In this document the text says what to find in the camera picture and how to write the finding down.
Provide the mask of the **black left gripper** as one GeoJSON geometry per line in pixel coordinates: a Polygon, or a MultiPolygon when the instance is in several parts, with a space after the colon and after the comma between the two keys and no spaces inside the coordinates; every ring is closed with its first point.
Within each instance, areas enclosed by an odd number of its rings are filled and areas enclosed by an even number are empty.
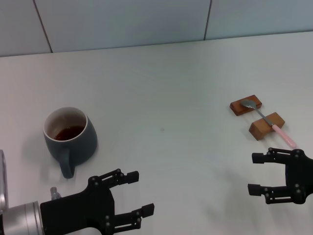
{"type": "Polygon", "coordinates": [[[46,235],[66,235],[85,228],[95,228],[102,235],[112,235],[141,228],[143,218],[154,215],[153,203],[128,213],[114,215],[110,188],[139,181],[139,172],[124,174],[116,169],[89,179],[80,193],[40,204],[46,235]]]}

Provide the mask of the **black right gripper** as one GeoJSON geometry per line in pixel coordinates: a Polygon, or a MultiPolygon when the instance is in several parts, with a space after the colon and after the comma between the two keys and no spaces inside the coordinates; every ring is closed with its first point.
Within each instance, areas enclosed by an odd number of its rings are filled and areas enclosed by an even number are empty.
{"type": "Polygon", "coordinates": [[[263,153],[252,153],[254,164],[285,164],[286,186],[265,187],[248,184],[251,196],[264,196],[266,204],[295,203],[304,204],[313,193],[313,160],[302,149],[285,150],[270,147],[263,153]]]}

